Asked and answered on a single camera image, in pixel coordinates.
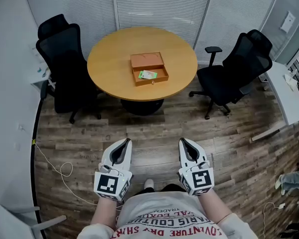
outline table top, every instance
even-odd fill
[[[278,100],[285,122],[291,125],[299,121],[299,91],[292,91],[286,83],[284,75],[288,73],[285,65],[273,62],[266,72],[267,79]]]
[[[169,79],[135,86],[132,54],[160,52]],[[88,72],[99,89],[130,101],[153,101],[175,95],[193,80],[197,58],[192,47],[176,34],[154,27],[132,27],[107,35],[92,49]]]

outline gripper device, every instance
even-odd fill
[[[213,168],[209,168],[205,150],[196,142],[181,138],[178,142],[179,180],[189,195],[198,196],[215,186]]]
[[[99,171],[94,176],[94,192],[99,197],[121,201],[127,192],[132,173],[130,172],[132,141],[119,140],[103,153]]]

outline light switch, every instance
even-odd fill
[[[290,11],[288,11],[287,17],[285,18],[285,21],[283,25],[280,27],[281,30],[285,31],[286,33],[289,32],[290,28],[292,27],[296,17],[292,15]]]

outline paper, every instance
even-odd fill
[[[291,78],[289,74],[285,74],[285,81],[287,82],[292,91],[295,91],[297,89],[297,81]]]
[[[143,71],[140,71],[140,74],[139,74],[139,78],[140,79],[155,79],[157,77],[157,73],[155,72],[151,72],[151,71],[147,71],[147,70],[143,70]]]

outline white cable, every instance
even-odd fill
[[[185,173],[186,173],[188,170],[191,171],[194,167],[198,167],[198,166],[199,166],[200,164],[202,164],[202,163],[207,163],[208,166],[210,165],[209,160],[205,160],[205,161],[203,161],[203,162],[201,162],[201,163],[199,163],[199,164],[193,165],[192,167],[188,168],[188,169],[185,171]]]
[[[100,171],[101,167],[103,167],[103,166],[105,166],[105,164],[103,164],[103,163],[99,163],[99,171]],[[122,172],[120,172],[119,170],[117,170],[117,169],[115,169],[115,168],[112,168],[112,167],[110,167],[110,169],[111,169],[111,170],[115,170],[115,171],[117,171],[118,176],[124,176],[124,174],[123,174]]]
[[[274,208],[279,209],[279,207],[276,207],[275,204],[274,204],[273,202],[268,202],[268,203],[265,204],[265,207],[264,207],[264,210],[263,210],[263,213],[264,213],[264,231],[263,231],[264,239],[266,239],[266,236],[265,236],[265,229],[266,229],[266,223],[265,223],[265,217],[266,217],[266,214],[265,214],[265,208],[266,208],[267,204],[272,204],[272,205],[274,206]]]
[[[19,129],[20,129],[20,130],[23,130],[24,132],[26,132],[28,135],[31,136],[31,134],[28,133],[28,132],[24,129],[24,127],[22,127],[21,125],[19,126]],[[65,181],[64,181],[64,179],[63,179],[63,176],[64,176],[64,177],[70,177],[70,176],[71,176],[71,174],[72,174],[72,172],[73,172],[73,164],[72,164],[71,162],[65,162],[65,163],[63,163],[63,164],[61,165],[61,167],[60,167],[60,172],[59,172],[58,170],[56,170],[56,168],[54,167],[54,165],[47,159],[47,157],[44,155],[44,153],[42,152],[42,150],[40,149],[40,147],[36,144],[36,139],[33,139],[33,140],[34,140],[34,144],[35,144],[35,146],[38,148],[38,150],[40,151],[40,153],[44,156],[46,162],[48,162],[48,163],[53,167],[53,169],[54,169],[58,174],[61,175],[61,178],[62,178],[62,181],[63,181],[65,187],[67,187],[67,189],[68,189],[68,190],[69,190],[69,191],[70,191],[76,198],[78,198],[78,199],[80,199],[80,200],[82,200],[82,201],[84,201],[84,202],[86,202],[86,203],[88,203],[88,204],[90,204],[90,205],[95,205],[95,206],[97,206],[98,204],[90,203],[90,202],[86,201],[85,199],[83,199],[83,198],[81,198],[81,197],[75,195],[74,192],[68,187],[68,185],[66,185],[66,183],[65,183]],[[62,168],[63,168],[63,166],[66,165],[66,164],[70,164],[70,165],[71,165],[71,172],[70,172],[68,175],[64,175],[64,174],[62,173]],[[119,207],[122,207],[122,206],[123,206],[123,205],[117,206],[117,207],[116,207],[116,210],[117,210],[117,211],[120,211],[118,208],[119,208]]]

